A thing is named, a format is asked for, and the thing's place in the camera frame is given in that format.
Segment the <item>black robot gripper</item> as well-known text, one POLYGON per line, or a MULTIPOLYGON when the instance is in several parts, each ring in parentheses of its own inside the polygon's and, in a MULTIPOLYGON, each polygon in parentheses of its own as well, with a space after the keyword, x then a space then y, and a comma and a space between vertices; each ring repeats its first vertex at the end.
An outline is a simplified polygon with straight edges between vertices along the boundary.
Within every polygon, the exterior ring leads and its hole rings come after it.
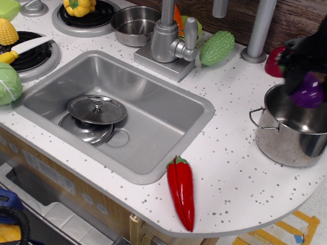
MULTIPOLYGON (((327 30, 303 38, 290 39, 285 43, 278 63, 284 67, 284 88, 293 94, 309 71, 327 74, 327 30)), ((327 101, 327 76, 322 84, 327 101)))

